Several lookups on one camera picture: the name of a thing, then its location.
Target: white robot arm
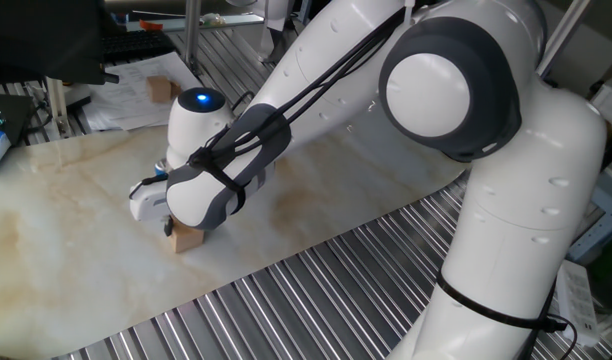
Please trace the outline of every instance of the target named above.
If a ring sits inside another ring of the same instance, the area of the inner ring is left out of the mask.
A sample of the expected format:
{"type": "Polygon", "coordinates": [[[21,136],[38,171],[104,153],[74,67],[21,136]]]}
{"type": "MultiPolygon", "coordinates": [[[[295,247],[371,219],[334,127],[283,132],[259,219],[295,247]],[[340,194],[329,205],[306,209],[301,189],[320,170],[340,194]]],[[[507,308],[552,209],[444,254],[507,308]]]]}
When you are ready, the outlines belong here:
{"type": "Polygon", "coordinates": [[[532,0],[423,4],[409,22],[404,0],[332,2],[232,125],[218,93],[182,94],[170,119],[166,200],[181,222],[214,229],[278,157],[378,92],[412,140],[473,163],[431,302],[391,356],[512,359],[531,329],[554,326],[537,318],[590,200],[604,123],[534,73],[545,25],[532,0]]]}

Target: paper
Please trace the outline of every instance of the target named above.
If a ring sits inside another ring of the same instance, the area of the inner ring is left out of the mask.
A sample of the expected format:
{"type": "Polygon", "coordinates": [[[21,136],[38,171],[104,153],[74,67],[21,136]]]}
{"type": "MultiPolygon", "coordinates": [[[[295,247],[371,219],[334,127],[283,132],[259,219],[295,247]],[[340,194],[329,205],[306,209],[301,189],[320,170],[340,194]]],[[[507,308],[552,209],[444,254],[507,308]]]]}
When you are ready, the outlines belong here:
{"type": "Polygon", "coordinates": [[[149,76],[164,75],[178,83],[182,90],[201,86],[174,52],[136,63],[110,67],[106,72],[118,75],[119,84],[91,86],[92,106],[98,114],[93,114],[91,107],[85,110],[87,116],[91,114],[94,118],[96,115],[103,117],[94,121],[101,128],[114,126],[131,130],[167,121],[172,101],[168,104],[154,104],[150,101],[146,90],[146,78],[149,76]]]}
{"type": "Polygon", "coordinates": [[[168,125],[169,111],[159,112],[156,114],[136,116],[133,118],[125,118],[118,120],[108,120],[102,111],[93,104],[86,104],[82,107],[82,111],[86,116],[88,125],[93,131],[104,130],[132,130],[145,126],[162,126],[168,125]]]}

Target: white marble table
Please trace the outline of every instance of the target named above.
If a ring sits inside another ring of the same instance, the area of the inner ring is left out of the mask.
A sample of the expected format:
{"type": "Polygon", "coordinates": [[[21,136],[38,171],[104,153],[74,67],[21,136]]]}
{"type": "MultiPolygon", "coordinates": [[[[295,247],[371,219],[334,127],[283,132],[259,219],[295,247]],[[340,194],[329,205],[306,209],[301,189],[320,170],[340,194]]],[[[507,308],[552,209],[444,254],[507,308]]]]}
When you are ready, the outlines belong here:
{"type": "Polygon", "coordinates": [[[0,354],[45,359],[186,303],[454,180],[380,110],[295,151],[204,246],[175,255],[137,223],[128,188],[151,176],[165,128],[12,150],[0,165],[0,354]]]}

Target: wooden block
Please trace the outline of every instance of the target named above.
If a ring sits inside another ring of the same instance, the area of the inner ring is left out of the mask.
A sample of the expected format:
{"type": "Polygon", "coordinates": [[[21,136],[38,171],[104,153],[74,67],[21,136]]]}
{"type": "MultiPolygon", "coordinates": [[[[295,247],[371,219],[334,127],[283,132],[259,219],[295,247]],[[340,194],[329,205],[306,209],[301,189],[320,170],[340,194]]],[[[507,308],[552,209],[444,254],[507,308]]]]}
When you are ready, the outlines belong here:
{"type": "Polygon", "coordinates": [[[167,103],[170,101],[171,83],[166,76],[149,76],[146,78],[146,91],[150,101],[167,103]]]}
{"type": "Polygon", "coordinates": [[[173,219],[173,232],[168,238],[171,245],[173,245],[175,254],[183,253],[204,244],[203,231],[189,228],[177,221],[177,219],[173,219]]]}
{"type": "Polygon", "coordinates": [[[171,99],[176,98],[182,93],[182,87],[178,83],[171,81],[170,86],[171,86],[171,90],[170,90],[171,99]]]}

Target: metal pole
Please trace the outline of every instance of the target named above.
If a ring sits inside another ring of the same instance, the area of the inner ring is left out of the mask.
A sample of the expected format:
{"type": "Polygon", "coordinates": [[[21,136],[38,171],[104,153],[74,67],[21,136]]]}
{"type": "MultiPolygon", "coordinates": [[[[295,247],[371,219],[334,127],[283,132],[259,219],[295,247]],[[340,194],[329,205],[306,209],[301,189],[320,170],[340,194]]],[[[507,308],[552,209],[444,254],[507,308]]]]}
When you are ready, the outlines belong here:
{"type": "Polygon", "coordinates": [[[201,4],[201,0],[186,0],[186,51],[184,52],[184,62],[196,75],[199,72],[197,41],[199,38],[201,4]]]}
{"type": "Polygon", "coordinates": [[[564,14],[564,18],[559,22],[555,32],[546,44],[544,58],[542,59],[542,63],[539,64],[539,67],[537,67],[537,74],[539,76],[542,78],[546,76],[557,56],[559,56],[564,47],[566,47],[579,25],[582,24],[584,16],[586,16],[586,13],[594,2],[595,0],[574,0],[570,4],[566,14],[564,14]]]}

